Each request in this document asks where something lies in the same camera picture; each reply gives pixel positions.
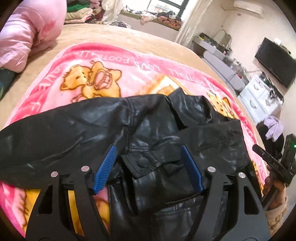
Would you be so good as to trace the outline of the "right hand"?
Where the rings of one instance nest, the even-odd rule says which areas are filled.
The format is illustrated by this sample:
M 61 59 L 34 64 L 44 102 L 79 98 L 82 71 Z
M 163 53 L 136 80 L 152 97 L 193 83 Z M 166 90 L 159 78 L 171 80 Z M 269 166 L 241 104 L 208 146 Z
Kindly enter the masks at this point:
M 282 204 L 285 203 L 287 196 L 286 186 L 281 180 L 276 178 L 272 168 L 267 165 L 267 170 L 269 171 L 269 176 L 265 179 L 265 183 L 263 186 L 263 195 L 268 195 L 272 188 L 276 189 L 275 196 L 267 206 L 267 210 L 276 209 Z

